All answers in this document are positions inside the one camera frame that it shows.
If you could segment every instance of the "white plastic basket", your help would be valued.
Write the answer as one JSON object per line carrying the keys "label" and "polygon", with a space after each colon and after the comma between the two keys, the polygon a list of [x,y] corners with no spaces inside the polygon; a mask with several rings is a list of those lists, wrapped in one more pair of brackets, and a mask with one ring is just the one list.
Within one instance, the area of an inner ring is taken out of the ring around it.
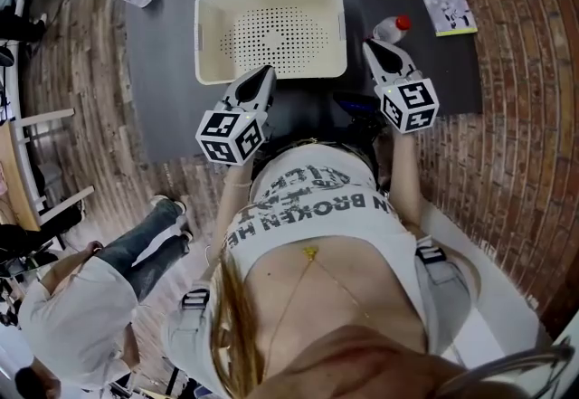
{"label": "white plastic basket", "polygon": [[231,82],[270,64],[278,79],[344,73],[343,0],[195,0],[195,75]]}

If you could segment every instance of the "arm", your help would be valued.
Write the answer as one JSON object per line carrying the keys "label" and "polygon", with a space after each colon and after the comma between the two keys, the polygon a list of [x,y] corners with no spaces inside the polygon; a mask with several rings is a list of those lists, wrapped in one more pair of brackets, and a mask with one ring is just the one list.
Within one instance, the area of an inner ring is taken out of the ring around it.
{"label": "arm", "polygon": [[233,217],[249,202],[251,187],[249,183],[252,181],[252,172],[253,157],[243,166],[230,167],[223,180],[225,182],[225,188],[223,189],[221,202],[219,203],[214,239],[207,253],[209,262],[214,261],[219,256],[227,227],[229,227]]}
{"label": "arm", "polygon": [[67,256],[56,262],[48,273],[44,275],[41,284],[48,290],[49,294],[52,295],[61,281],[71,275],[77,267],[90,259],[90,256],[100,248],[102,248],[102,245],[99,242],[91,242],[84,251],[77,252],[72,256]]}
{"label": "arm", "polygon": [[137,337],[135,337],[133,326],[130,323],[125,327],[125,345],[123,346],[121,359],[131,370],[135,370],[141,363],[141,358],[138,354]]}
{"label": "arm", "polygon": [[412,134],[394,131],[394,160],[389,200],[404,225],[420,228],[422,195],[416,144]]}

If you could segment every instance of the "blue jeans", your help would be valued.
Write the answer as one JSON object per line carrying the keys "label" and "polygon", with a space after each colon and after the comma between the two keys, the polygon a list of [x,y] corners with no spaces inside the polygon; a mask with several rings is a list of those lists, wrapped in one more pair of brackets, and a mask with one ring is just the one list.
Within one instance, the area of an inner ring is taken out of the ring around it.
{"label": "blue jeans", "polygon": [[153,254],[133,266],[140,253],[155,237],[173,225],[181,213],[181,208],[172,201],[161,200],[137,227],[95,254],[125,277],[133,287],[138,302],[142,302],[163,274],[188,253],[187,239],[184,236],[172,236]]}

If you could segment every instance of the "bottle with red cap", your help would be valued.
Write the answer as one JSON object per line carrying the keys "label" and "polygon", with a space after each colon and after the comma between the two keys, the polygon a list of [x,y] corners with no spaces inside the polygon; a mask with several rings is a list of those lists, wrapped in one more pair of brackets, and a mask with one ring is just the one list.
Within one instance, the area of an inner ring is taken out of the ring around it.
{"label": "bottle with red cap", "polygon": [[410,18],[406,14],[390,16],[374,28],[373,37],[382,42],[397,43],[402,40],[410,29]]}

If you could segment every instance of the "dark table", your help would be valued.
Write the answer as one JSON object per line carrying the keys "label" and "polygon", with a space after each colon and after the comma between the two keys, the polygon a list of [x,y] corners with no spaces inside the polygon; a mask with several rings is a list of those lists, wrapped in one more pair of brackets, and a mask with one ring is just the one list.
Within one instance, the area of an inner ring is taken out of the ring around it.
{"label": "dark table", "polygon": [[[387,16],[408,14],[412,30],[400,42],[441,102],[441,115],[481,112],[479,66],[472,36],[436,38],[422,0],[344,0],[348,67],[337,79],[279,81],[268,122],[273,135],[294,128],[345,126],[334,90],[373,95],[362,40]],[[127,5],[128,60],[138,123],[150,161],[201,153],[195,132],[224,85],[195,78],[195,0],[155,0],[144,10]]]}

